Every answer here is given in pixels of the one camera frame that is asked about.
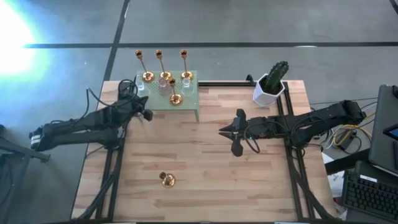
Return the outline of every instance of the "blue screen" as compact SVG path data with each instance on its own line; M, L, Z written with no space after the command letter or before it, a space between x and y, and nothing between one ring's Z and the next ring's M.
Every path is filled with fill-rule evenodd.
M390 133L393 134L394 136L398 137L398 128L391 130Z

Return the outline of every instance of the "yellow cable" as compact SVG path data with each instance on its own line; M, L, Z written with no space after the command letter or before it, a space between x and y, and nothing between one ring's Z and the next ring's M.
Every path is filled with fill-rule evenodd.
M367 116L365 119L368 119L368 118L370 118L371 116L373 116L373 115L375 115L376 114L376 112L374 112L374 113L371 113L369 116Z
M353 130L353 129L355 129L355 128L359 128L359 129L362 130L365 134L367 134L370 138L372 137L372 135L371 135L367 130L363 129L362 127L359 127L358 125L346 124L346 125L343 125L341 128L344 128L344 127L354 127L354 128L351 128L349 131L351 131L351 130ZM350 133L349 131L347 131L346 135L341 139L340 142L336 142L336 137L337 137L337 132L336 132L335 135L333 136L333 144L336 145L336 146L341 145L341 143L343 143L343 142L346 140L346 138L348 138L349 133Z

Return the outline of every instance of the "potted cactus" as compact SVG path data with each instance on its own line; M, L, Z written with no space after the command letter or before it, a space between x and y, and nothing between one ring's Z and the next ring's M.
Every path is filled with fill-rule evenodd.
M287 62L276 63L269 74L265 73L257 81L253 101L259 106L269 106L275 103L275 100L285 90L281 79L288 70L289 64Z

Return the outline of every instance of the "cactus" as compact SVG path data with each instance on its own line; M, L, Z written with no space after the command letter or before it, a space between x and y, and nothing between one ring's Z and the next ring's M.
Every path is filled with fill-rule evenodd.
M285 61L276 63L267 78L262 83L262 90L276 94L279 90L280 80L289 70L289 64Z

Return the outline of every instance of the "green platform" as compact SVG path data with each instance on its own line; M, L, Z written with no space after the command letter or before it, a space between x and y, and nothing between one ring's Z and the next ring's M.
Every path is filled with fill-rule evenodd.
M195 112L195 117L199 121L199 92L198 92L198 75L197 71L190 71L193 74L193 95L184 96L181 93L182 80L181 74L184 71L169 71L175 79L175 93L183 96L182 104L178 106L173 106L170 104L170 96L162 96L159 94L159 77L161 71L154 71L155 80L151 83L145 83L145 87L149 88L150 94L148 102L146 103L146 108L150 110L193 110ZM142 78L144 71L137 72L137 78Z

